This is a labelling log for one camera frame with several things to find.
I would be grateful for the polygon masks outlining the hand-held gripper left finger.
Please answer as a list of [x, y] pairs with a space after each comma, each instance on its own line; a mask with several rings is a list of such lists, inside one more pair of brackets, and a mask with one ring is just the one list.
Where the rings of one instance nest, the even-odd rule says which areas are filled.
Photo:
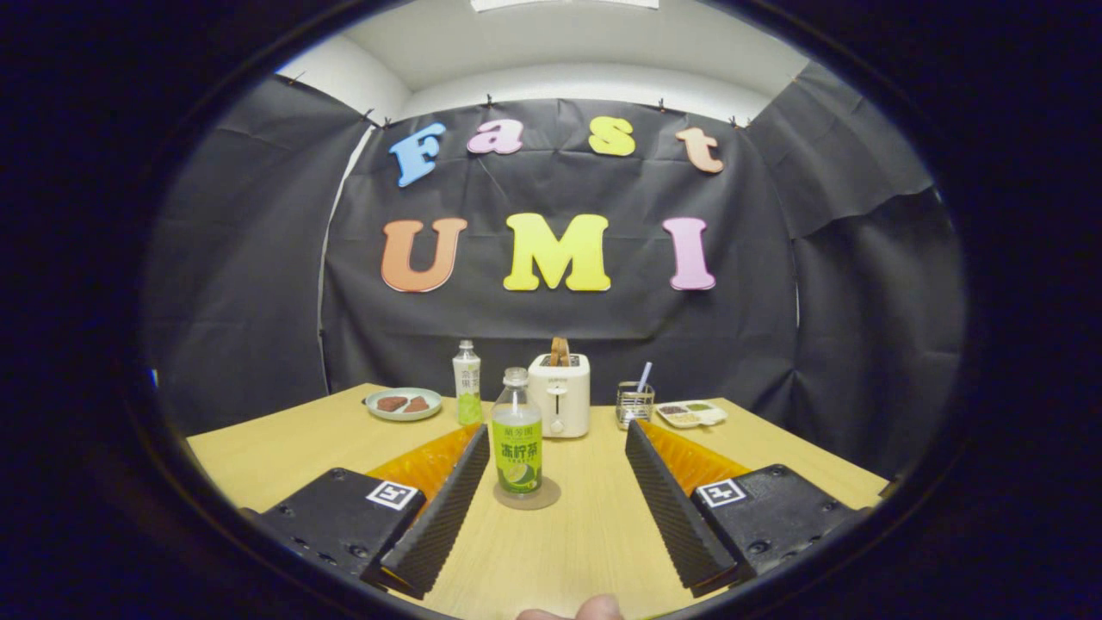
[[489, 429], [464, 426], [368, 474], [329, 468], [253, 522], [303, 561], [420, 599], [449, 559], [489, 456]]

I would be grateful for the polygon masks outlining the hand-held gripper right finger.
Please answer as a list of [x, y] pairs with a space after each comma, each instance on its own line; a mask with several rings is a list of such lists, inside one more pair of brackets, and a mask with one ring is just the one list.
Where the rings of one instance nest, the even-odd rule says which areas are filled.
[[649, 421], [630, 421], [625, 452], [678, 579], [696, 597], [755, 580], [862, 516], [786, 464], [749, 470]]

